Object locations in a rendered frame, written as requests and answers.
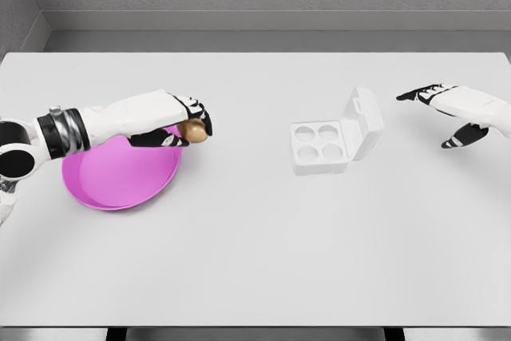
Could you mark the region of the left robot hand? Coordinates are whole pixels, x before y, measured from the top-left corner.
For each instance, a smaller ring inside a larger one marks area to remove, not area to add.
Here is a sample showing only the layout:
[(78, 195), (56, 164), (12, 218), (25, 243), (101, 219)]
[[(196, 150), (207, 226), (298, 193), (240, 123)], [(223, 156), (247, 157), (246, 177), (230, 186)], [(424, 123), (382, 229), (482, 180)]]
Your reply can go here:
[(119, 123), (119, 133), (134, 147), (187, 147), (183, 135), (166, 130), (184, 121), (199, 120), (207, 136), (212, 135), (212, 121), (205, 106), (195, 98), (172, 95), (164, 90), (125, 99), (126, 111)]

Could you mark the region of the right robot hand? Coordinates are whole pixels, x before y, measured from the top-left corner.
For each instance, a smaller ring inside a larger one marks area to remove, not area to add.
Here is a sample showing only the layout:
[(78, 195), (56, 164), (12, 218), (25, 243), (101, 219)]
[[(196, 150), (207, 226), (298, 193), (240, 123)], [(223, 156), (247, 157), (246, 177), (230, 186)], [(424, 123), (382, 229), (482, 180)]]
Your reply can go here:
[(491, 128), (496, 129), (493, 126), (495, 112), (505, 102), (477, 89), (445, 83), (412, 89), (396, 99), (419, 101), (439, 113), (465, 122), (448, 140), (442, 142), (444, 149), (466, 147), (485, 137)]

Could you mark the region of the brown egg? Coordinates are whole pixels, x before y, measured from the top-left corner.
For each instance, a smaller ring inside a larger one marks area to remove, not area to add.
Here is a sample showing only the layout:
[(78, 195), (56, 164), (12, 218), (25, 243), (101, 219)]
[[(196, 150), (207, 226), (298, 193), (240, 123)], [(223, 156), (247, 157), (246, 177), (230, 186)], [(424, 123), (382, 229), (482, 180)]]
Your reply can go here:
[(201, 119), (189, 119), (177, 125), (180, 136), (189, 143), (200, 143), (208, 138), (205, 124)]

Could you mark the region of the white egg box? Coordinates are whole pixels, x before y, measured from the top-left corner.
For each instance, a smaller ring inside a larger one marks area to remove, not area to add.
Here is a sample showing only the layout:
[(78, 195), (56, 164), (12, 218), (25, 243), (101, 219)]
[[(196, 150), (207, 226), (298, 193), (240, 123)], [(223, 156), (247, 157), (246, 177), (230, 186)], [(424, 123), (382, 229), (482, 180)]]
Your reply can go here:
[(348, 164), (372, 151), (383, 131), (376, 96), (355, 87), (338, 121), (291, 124), (293, 171), (298, 176), (344, 172)]

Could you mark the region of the pink round plate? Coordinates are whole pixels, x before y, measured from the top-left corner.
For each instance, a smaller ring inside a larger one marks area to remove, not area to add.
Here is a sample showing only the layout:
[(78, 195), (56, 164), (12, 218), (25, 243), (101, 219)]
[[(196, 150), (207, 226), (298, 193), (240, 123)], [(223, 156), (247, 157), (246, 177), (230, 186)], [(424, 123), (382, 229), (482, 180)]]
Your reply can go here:
[(174, 177), (181, 148), (133, 147), (116, 136), (103, 145), (63, 159), (61, 174), (81, 204), (115, 211), (135, 207), (161, 192)]

